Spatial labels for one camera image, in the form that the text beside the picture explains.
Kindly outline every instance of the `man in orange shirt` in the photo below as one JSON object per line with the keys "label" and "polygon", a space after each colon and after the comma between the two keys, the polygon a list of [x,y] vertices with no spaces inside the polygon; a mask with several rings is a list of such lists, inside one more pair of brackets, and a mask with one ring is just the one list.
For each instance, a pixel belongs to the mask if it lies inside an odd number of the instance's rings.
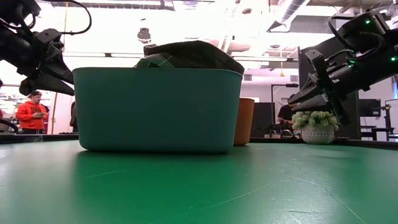
{"label": "man in orange shirt", "polygon": [[43,134],[44,120],[47,118],[47,112],[40,104],[42,93],[33,91],[29,96],[30,101],[18,107],[17,119],[23,134]]}

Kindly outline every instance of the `terracotta pot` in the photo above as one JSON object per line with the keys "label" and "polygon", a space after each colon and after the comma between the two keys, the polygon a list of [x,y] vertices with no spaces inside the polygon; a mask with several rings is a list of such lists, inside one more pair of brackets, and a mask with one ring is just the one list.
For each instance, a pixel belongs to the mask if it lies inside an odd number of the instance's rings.
{"label": "terracotta pot", "polygon": [[244,146],[249,143],[251,124],[253,121],[254,100],[247,98],[239,99],[238,119],[235,129],[235,146]]}

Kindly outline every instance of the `green table surface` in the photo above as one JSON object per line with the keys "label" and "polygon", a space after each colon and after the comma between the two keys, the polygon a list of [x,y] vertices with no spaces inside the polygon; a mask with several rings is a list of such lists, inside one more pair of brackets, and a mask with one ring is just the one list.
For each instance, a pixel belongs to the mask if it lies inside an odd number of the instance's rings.
{"label": "green table surface", "polygon": [[0,223],[398,223],[398,151],[250,144],[227,155],[0,145]]}

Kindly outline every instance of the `computer monitor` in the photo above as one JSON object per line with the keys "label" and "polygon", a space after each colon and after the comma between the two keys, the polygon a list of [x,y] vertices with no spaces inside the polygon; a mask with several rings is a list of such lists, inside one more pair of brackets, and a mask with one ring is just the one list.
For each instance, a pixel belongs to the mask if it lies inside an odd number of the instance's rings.
{"label": "computer monitor", "polygon": [[361,117],[380,117],[381,100],[380,99],[359,99],[358,112]]}

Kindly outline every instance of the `plaid fabric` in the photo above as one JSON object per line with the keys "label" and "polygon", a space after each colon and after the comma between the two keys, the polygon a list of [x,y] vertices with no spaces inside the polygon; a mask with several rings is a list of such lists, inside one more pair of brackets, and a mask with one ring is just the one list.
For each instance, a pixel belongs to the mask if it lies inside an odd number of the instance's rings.
{"label": "plaid fabric", "polygon": [[145,46],[137,68],[218,68],[243,74],[244,67],[219,48],[203,41]]}

